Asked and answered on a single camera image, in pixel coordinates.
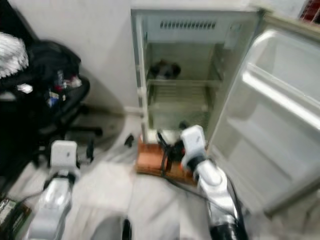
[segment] chair wheel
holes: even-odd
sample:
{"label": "chair wheel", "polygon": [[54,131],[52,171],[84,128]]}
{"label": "chair wheel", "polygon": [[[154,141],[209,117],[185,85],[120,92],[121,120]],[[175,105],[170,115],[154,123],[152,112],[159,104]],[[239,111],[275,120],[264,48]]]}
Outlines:
{"label": "chair wheel", "polygon": [[97,130],[94,131],[94,134],[95,134],[97,137],[101,137],[101,136],[104,134],[104,132],[103,132],[102,129],[97,129]]}
{"label": "chair wheel", "polygon": [[32,159],[32,163],[36,169],[39,168],[40,163],[39,163],[38,156],[35,156],[34,159]]}
{"label": "chair wheel", "polygon": [[126,138],[126,140],[125,140],[125,142],[124,142],[124,145],[125,146],[128,146],[129,148],[131,148],[132,147],[132,142],[135,140],[135,138],[134,138],[134,136],[132,135],[132,134],[130,134],[127,138]]}
{"label": "chair wheel", "polygon": [[94,141],[90,140],[86,147],[86,158],[90,159],[90,162],[94,160],[94,150],[95,150]]}
{"label": "chair wheel", "polygon": [[50,169],[51,168],[51,149],[45,153],[45,158],[47,160],[46,167]]}
{"label": "chair wheel", "polygon": [[85,105],[82,105],[81,106],[81,112],[84,114],[84,115],[87,115],[89,113],[89,108]]}

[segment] open refrigerator door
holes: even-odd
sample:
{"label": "open refrigerator door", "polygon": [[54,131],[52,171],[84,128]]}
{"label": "open refrigerator door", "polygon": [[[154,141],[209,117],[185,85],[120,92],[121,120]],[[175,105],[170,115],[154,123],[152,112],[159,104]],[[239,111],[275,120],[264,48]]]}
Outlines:
{"label": "open refrigerator door", "polygon": [[265,15],[209,154],[252,212],[272,215],[320,180],[320,30]]}

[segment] black cable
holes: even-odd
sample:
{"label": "black cable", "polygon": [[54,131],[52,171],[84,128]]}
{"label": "black cable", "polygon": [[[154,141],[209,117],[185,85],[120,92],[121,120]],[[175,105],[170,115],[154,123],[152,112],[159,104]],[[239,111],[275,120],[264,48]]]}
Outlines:
{"label": "black cable", "polygon": [[36,192],[34,194],[31,194],[29,196],[24,197],[22,200],[17,202],[17,204],[14,206],[14,208],[9,216],[9,223],[8,223],[8,230],[7,230],[8,240],[15,239],[15,237],[14,237],[15,216],[17,215],[19,208],[22,206],[22,204],[24,204],[25,201],[42,194],[44,192],[44,190],[45,190],[45,188],[39,192]]}
{"label": "black cable", "polygon": [[162,149],[164,151],[168,150],[171,146],[166,142],[166,140],[164,139],[164,137],[162,136],[162,134],[160,133],[160,131],[158,130],[156,132],[156,136],[158,138],[158,143],[160,144],[160,146],[162,147]]}
{"label": "black cable", "polygon": [[241,210],[240,200],[238,198],[238,194],[237,194],[234,182],[230,179],[230,177],[228,177],[228,176],[226,176],[226,177],[228,179],[228,182],[231,185],[231,189],[232,189],[232,192],[233,192],[235,208],[236,208],[236,210],[238,212],[238,216],[239,216],[239,223],[242,225],[242,227],[244,229],[246,229],[244,215],[243,215],[242,210]]}
{"label": "black cable", "polygon": [[220,210],[221,212],[223,212],[223,213],[225,213],[225,214],[227,214],[227,215],[232,216],[236,221],[238,221],[237,218],[236,218],[236,216],[235,216],[232,212],[230,212],[230,211],[228,211],[228,210],[225,210],[224,208],[222,208],[222,207],[220,207],[218,204],[216,204],[214,201],[209,200],[206,196],[204,196],[204,195],[202,195],[202,194],[200,194],[200,193],[197,193],[197,192],[195,192],[195,191],[192,191],[192,190],[184,187],[183,185],[177,183],[176,181],[174,181],[174,180],[172,180],[171,178],[169,178],[169,177],[166,176],[165,161],[166,161],[166,157],[167,157],[167,155],[168,155],[168,152],[171,151],[171,149],[172,149],[172,148],[169,148],[168,150],[165,150],[164,153],[163,153],[162,162],[161,162],[161,177],[164,178],[164,179],[166,179],[169,183],[171,183],[172,185],[176,186],[177,188],[182,189],[182,190],[184,190],[184,191],[186,191],[186,192],[188,192],[188,193],[191,193],[191,194],[193,194],[193,195],[195,195],[195,196],[197,196],[197,197],[199,197],[199,198],[201,198],[201,199],[203,199],[203,200],[211,203],[211,204],[214,205],[218,210]]}

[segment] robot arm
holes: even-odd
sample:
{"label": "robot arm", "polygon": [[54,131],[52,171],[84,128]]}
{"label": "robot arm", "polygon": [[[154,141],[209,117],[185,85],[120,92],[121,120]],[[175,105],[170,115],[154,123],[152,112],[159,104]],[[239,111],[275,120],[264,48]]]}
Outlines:
{"label": "robot arm", "polygon": [[60,240],[66,217],[72,206],[72,189],[80,177],[77,143],[57,140],[51,149],[53,176],[44,184],[44,192],[35,208],[24,240]]}
{"label": "robot arm", "polygon": [[228,190],[226,174],[208,159],[205,137],[201,126],[195,125],[182,131],[185,155],[182,166],[193,173],[198,187],[207,198],[209,230],[213,240],[248,240],[245,226],[240,219],[234,192]]}

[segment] black chair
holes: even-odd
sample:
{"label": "black chair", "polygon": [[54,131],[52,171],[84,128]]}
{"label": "black chair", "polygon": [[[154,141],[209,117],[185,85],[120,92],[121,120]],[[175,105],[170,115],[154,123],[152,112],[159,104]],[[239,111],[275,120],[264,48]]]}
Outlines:
{"label": "black chair", "polygon": [[33,157],[34,132],[19,112],[0,119],[0,193],[6,193]]}
{"label": "black chair", "polygon": [[[37,41],[37,36],[32,33],[27,21],[16,9],[11,7],[8,0],[0,0],[0,19],[0,31],[22,39],[27,48]],[[19,113],[20,116],[23,116],[21,121],[28,129],[28,135],[32,135],[30,144],[34,144],[33,162],[36,166],[39,165],[38,157],[41,154],[47,157],[48,163],[50,162],[50,144],[51,139],[55,136],[64,139],[69,131],[92,132],[96,136],[103,134],[100,127],[72,126],[80,114],[89,112],[88,107],[82,104],[82,100],[90,90],[90,82],[83,76],[80,77],[80,80],[82,85],[67,90],[65,93],[66,101],[60,107],[52,109],[48,107],[43,98],[44,89],[41,86],[39,76],[32,72],[26,70],[10,79],[0,81],[0,94],[9,91],[14,93],[16,97],[15,101],[0,102],[0,116],[1,112],[13,115]],[[16,86],[23,83],[32,85],[33,92],[24,94],[17,91]]]}
{"label": "black chair", "polygon": [[74,126],[72,123],[81,114],[88,114],[89,109],[82,100],[87,96],[90,90],[90,82],[84,77],[80,76],[82,85],[72,88],[64,92],[66,96],[65,103],[55,109],[53,112],[42,114],[41,117],[36,117],[33,124],[36,124],[38,131],[38,146],[34,152],[33,162],[36,166],[39,165],[38,156],[44,155],[48,159],[48,167],[50,166],[51,155],[51,139],[59,136],[60,139],[65,139],[67,132],[91,132],[95,136],[100,137],[103,135],[101,127],[87,127],[87,126]]}

